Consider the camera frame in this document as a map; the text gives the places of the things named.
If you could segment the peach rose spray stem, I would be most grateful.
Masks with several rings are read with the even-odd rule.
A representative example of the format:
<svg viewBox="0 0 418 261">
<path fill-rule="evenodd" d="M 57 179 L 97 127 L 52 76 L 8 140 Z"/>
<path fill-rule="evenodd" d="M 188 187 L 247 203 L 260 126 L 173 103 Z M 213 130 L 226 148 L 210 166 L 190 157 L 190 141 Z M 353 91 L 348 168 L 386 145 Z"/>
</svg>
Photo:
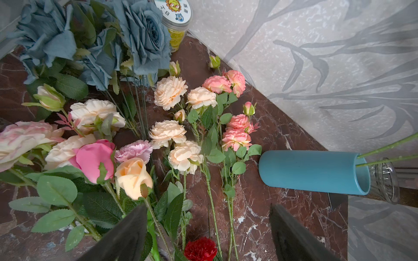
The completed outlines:
<svg viewBox="0 0 418 261">
<path fill-rule="evenodd" d="M 184 251 L 190 242 L 186 236 L 187 226 L 193 217 L 193 201 L 187 197 L 187 177 L 200 172 L 206 181 L 207 193 L 211 194 L 211 175 L 204 148 L 208 132 L 203 127 L 202 119 L 207 109 L 215 107 L 216 98 L 213 92 L 203 86 L 189 89 L 180 72 L 179 62 L 170 62 L 167 72 L 156 83 L 155 105 L 171 112 L 173 118 L 156 122 L 150 129 L 149 137 L 154 149 L 165 150 L 164 160 L 169 168 L 166 177 L 171 182 L 166 193 L 172 210 L 172 239 L 182 241 L 174 254 L 175 257 L 188 260 Z M 213 261 L 220 261 L 222 250 L 219 235 L 216 234 L 211 240 L 218 250 Z"/>
</svg>

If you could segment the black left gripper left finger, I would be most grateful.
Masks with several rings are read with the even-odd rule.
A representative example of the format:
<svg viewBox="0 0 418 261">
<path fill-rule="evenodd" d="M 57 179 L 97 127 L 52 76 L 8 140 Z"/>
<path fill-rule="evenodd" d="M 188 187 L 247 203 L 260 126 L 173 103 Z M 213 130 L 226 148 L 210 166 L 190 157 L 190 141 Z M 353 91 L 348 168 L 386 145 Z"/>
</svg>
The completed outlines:
<svg viewBox="0 0 418 261">
<path fill-rule="evenodd" d="M 139 261 L 147 233 L 147 208 L 137 206 L 111 229 L 80 261 Z"/>
</svg>

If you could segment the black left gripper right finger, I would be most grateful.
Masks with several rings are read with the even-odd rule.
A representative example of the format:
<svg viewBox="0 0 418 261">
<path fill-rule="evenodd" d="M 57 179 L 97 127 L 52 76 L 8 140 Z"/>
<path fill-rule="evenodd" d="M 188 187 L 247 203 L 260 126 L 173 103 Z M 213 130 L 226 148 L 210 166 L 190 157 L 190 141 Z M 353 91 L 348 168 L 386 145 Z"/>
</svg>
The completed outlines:
<svg viewBox="0 0 418 261">
<path fill-rule="evenodd" d="M 279 261 L 339 260 L 282 205 L 271 205 L 270 225 Z"/>
</svg>

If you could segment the peach single rose stem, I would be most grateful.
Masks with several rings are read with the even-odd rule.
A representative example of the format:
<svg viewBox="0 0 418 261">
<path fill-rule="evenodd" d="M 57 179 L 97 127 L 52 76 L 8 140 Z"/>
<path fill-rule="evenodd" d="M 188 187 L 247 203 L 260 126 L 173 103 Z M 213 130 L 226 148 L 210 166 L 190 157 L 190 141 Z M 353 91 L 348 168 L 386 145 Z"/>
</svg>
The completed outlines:
<svg viewBox="0 0 418 261">
<path fill-rule="evenodd" d="M 129 221 L 126 234 L 135 248 L 134 261 L 173 261 L 171 203 L 165 192 L 154 192 L 154 180 L 144 160 L 136 157 L 121 163 L 115 185 Z"/>
</svg>

